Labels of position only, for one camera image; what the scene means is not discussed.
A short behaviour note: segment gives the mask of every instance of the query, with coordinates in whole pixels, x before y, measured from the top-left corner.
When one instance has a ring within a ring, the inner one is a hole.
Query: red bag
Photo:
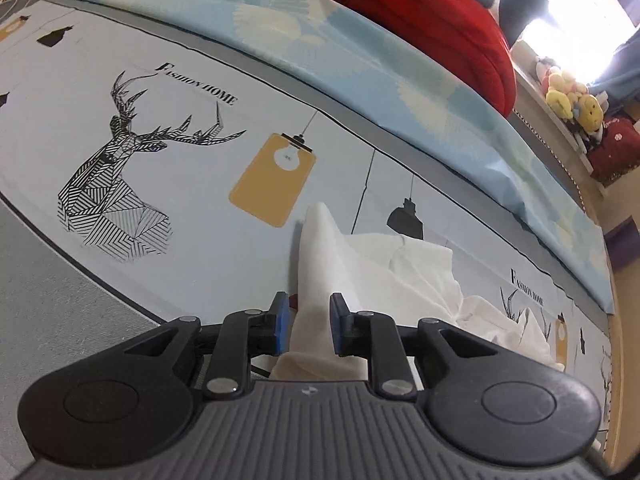
[[[627,118],[605,120],[602,142],[587,157],[593,166],[591,176],[606,181],[640,162],[640,134]]]
[[[509,48],[475,0],[335,0],[424,52],[505,117],[516,99]]]

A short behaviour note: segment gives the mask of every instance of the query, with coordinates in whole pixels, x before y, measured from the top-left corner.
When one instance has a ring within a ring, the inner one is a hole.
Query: white cloth
[[[329,297],[341,292],[352,312],[373,310],[398,325],[436,317],[477,336],[562,369],[533,314],[518,322],[479,296],[464,298],[446,247],[402,235],[341,234],[322,203],[309,208],[300,238],[298,313],[289,351],[274,366],[276,380],[362,380],[367,363],[335,355]]]

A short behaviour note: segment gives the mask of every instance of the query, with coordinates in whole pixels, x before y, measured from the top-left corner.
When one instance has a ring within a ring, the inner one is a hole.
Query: window
[[[585,82],[603,72],[615,49],[636,30],[618,0],[549,0],[549,11],[561,30],[536,20],[522,39]]]
[[[640,0],[549,0],[549,11],[558,28],[535,20],[522,39],[584,82],[603,72],[640,25]]]

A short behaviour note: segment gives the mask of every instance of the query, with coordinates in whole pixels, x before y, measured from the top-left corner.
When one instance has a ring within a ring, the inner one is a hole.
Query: red blanket
[[[335,0],[403,38],[507,116],[516,97],[509,49],[475,0]]]

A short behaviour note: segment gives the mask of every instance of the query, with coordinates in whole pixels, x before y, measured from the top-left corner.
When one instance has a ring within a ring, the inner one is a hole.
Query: gray ribbed surface
[[[364,383],[259,381],[248,396],[208,404],[174,447],[114,470],[38,462],[21,480],[592,480],[572,462],[540,471],[489,468],[444,446],[411,404]]]
[[[0,202],[0,479],[33,460],[15,415],[31,383],[154,326],[66,263]]]

